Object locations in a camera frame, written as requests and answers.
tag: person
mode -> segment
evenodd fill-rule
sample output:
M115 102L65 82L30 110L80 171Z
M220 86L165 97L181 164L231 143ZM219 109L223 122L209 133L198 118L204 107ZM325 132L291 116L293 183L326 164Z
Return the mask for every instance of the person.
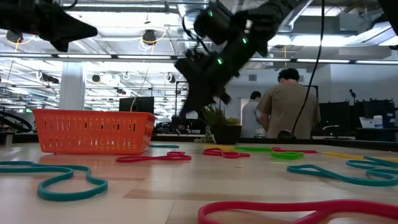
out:
M256 131L262 129L261 112L257 110L260 97L259 91L252 92L249 102L242 109L242 138L254 138Z
M292 131L297 115L303 106L307 88L299 84L299 71L288 68L279 73L278 82L259 101L261 123L267 131L267 138L277 138L280 131ZM318 99L309 93L294 135L298 139L309 139L312 128L320 122Z

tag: table surface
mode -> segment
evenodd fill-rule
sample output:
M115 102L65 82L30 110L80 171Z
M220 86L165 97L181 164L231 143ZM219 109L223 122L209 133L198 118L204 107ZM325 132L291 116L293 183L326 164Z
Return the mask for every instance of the table surface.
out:
M273 159L265 152L251 158L224 159L202 155L203 145L179 143L180 149L149 149L145 154L164 155L185 151L192 161L147 161L117 164L117 156L44 154L38 144L0 148L1 160L43 164L81 164L109 181L105 194L75 202L49 202L36 196L37 184L55 174L0 174L2 223L40 224L190 224L206 203L220 200L307 202L331 199L363 199L398 205L398 187L365 187L338 180L292 174L287 165L316 164L340 174L364 177L363 170L345 165L345 159L308 154L301 160ZM271 145L283 149L316 149L356 155L398 157L398 153L333 146ZM59 192L89 189L84 172L49 187ZM223 223L289 223L307 213L228 211L211 214ZM339 213L322 224L392 224L397 221L369 215Z

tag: ceiling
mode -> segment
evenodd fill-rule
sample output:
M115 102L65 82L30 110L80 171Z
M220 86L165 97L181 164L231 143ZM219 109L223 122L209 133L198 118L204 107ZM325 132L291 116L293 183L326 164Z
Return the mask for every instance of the ceiling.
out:
M69 5L71 0L61 0ZM224 0L221 1L232 11L258 7L265 1ZM315 58L319 46L321 0L306 1L308 7L300 12L294 21L281 26L280 32L269 42L268 57ZM89 23L98 29L98 36L70 43L69 54L124 54L124 55L183 55L184 51L195 43L184 34L181 16L186 16L186 25L192 28L195 14L188 11L203 9L207 0L175 1L100 1L79 0L67 13ZM380 27L382 37L377 35L372 21L382 11L377 1L326 0L325 39L322 58L333 59L384 59L390 56L387 40L396 38L389 32L388 22ZM155 30L157 42L148 46L142 41L145 30ZM0 30L0 52L57 54L51 44L33 35L25 35L18 46L5 38L6 31ZM221 50L220 46L205 40L210 50ZM49 85L42 80L42 74L50 75L62 81L62 61L0 59L1 104L9 110L20 110L26 106L57 108L59 85ZM156 110L163 116L174 113L175 83L168 82L170 75L176 81L184 78L172 63L144 62L82 62L87 71L86 108L93 110L117 110L118 98L128 96L155 96ZM243 69L278 69L286 66L311 68L310 64L285 64L249 62ZM93 82L93 75L102 77ZM118 94L118 86L126 94ZM177 108L187 92L178 96Z

